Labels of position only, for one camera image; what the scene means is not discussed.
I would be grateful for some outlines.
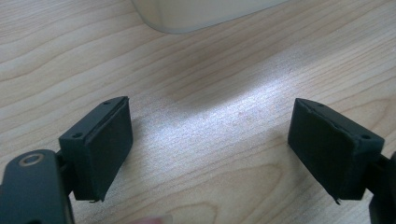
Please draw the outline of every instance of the wooden table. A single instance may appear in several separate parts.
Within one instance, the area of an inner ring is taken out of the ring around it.
[[[337,205],[287,145],[296,97],[329,105],[396,149],[396,1],[291,0],[185,35],[131,2],[0,2],[0,173],[58,150],[100,102],[130,97],[134,146],[77,223],[170,213],[177,224],[370,223]]]

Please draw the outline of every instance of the round ring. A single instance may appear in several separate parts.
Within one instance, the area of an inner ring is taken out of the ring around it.
[[[20,166],[31,166],[31,165],[41,162],[43,159],[44,159],[44,154],[41,154],[41,153],[30,154],[30,155],[23,157],[20,160],[19,165]]]

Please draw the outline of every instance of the table surface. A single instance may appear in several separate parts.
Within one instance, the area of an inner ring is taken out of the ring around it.
[[[396,149],[396,1],[291,0],[184,35],[132,3],[0,2],[0,173],[106,99],[130,97],[134,146],[103,203],[77,223],[369,223],[337,205],[288,147],[296,97]]]

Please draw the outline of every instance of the white container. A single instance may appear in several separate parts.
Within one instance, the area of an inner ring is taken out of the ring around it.
[[[143,21],[171,34],[229,21],[288,0],[132,0]]]

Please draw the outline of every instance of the black device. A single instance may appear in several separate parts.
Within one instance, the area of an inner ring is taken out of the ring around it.
[[[126,96],[105,101],[59,138],[10,161],[0,186],[0,223],[74,223],[68,195],[103,201],[133,144]]]
[[[369,189],[371,222],[396,223],[396,153],[381,155],[383,138],[326,105],[296,99],[288,142],[337,203],[361,200]]]

